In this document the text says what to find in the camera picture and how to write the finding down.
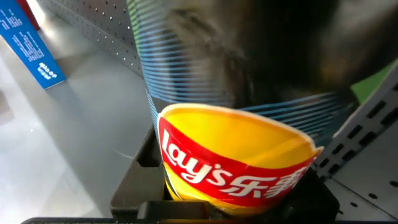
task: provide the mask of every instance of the snack package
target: snack package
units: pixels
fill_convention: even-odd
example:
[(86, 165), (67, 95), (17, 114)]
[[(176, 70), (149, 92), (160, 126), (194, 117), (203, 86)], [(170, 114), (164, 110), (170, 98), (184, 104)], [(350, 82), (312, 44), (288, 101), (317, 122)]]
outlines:
[(350, 85), (380, 46), (339, 42), (337, 1), (278, 2), (127, 1), (173, 199), (265, 212), (358, 106)]

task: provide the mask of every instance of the gray floor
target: gray floor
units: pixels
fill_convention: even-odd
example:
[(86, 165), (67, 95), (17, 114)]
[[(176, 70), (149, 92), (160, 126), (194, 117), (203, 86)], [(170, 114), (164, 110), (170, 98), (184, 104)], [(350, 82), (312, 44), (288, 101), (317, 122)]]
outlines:
[(52, 13), (36, 13), (68, 81), (41, 89), (0, 41), (0, 223), (108, 217), (151, 125), (144, 82)]

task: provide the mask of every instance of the yellow packaging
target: yellow packaging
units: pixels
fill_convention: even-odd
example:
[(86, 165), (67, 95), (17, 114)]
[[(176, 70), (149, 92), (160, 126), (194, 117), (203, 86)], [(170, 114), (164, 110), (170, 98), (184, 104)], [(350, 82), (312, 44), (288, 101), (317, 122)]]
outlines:
[(170, 105), (157, 124), (172, 197), (206, 200), (232, 215), (280, 202), (321, 151), (286, 124), (219, 106)]

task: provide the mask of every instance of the shelf hole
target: shelf hole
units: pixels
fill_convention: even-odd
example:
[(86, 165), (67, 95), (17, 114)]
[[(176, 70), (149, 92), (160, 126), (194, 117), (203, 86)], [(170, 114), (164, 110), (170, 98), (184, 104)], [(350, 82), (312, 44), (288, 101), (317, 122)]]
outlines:
[(321, 176), (320, 178), (319, 178), (322, 182), (324, 182), (326, 179), (327, 179), (327, 177), (326, 176)]
[(373, 199), (377, 199), (377, 195), (375, 195), (374, 193), (368, 193), (368, 196)]
[(390, 185), (393, 186), (393, 187), (398, 187), (398, 182), (392, 180), (392, 181), (390, 181)]
[(338, 153), (340, 152), (340, 150), (341, 150), (343, 147), (344, 147), (343, 144), (339, 144), (331, 153), (332, 153), (333, 155), (336, 155), (336, 154), (338, 154)]
[(367, 146), (373, 139), (376, 138), (376, 134), (372, 131), (368, 132), (361, 140), (359, 140), (359, 144), (361, 146)]
[(355, 137), (355, 135), (357, 135), (361, 130), (362, 130), (362, 126), (361, 126), (361, 125), (357, 125), (357, 126), (347, 135), (347, 138), (352, 139), (352, 138)]
[(369, 113), (368, 118), (373, 118), (381, 109), (386, 106), (386, 102), (380, 101)]
[(340, 169), (340, 166), (335, 164), (329, 169), (330, 174), (335, 174)]
[(356, 152), (354, 150), (348, 151), (343, 157), (341, 158), (344, 161), (349, 161), (356, 155)]
[(394, 108), (389, 114), (387, 114), (382, 120), (381, 124), (384, 126), (391, 125), (398, 118), (398, 108)]
[(319, 164), (319, 167), (321, 167), (321, 168), (325, 167), (326, 164), (328, 164), (328, 162), (329, 162), (329, 159), (328, 159), (328, 158), (324, 159), (324, 160)]

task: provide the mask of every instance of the pegboard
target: pegboard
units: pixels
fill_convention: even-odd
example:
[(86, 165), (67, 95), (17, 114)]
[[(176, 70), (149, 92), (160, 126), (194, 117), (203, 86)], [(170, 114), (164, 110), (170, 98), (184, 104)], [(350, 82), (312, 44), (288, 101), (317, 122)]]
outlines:
[(314, 162), (323, 179), (335, 175), (398, 118), (398, 63)]
[(143, 78), (123, 0), (37, 0)]
[(325, 184), (340, 203), (340, 210), (336, 216), (337, 220), (396, 221), (394, 217), (369, 203), (337, 181), (327, 180)]
[[(37, 1), (143, 77), (126, 0)], [(378, 156), (377, 149), (382, 146), (383, 136), (398, 125), (394, 123), (398, 117), (397, 108), (398, 63), (315, 161), (313, 168), (340, 201), (340, 220), (391, 221), (397, 217), (398, 187), (393, 186), (398, 181), (396, 177), (381, 175), (386, 174), (383, 166), (371, 166), (369, 172), (359, 169)], [(396, 142), (395, 139), (391, 141), (391, 145)], [(383, 150), (388, 154), (393, 147)], [(396, 163), (394, 157), (389, 158), (380, 156), (377, 162)]]
[(364, 200), (398, 218), (398, 122), (333, 178)]

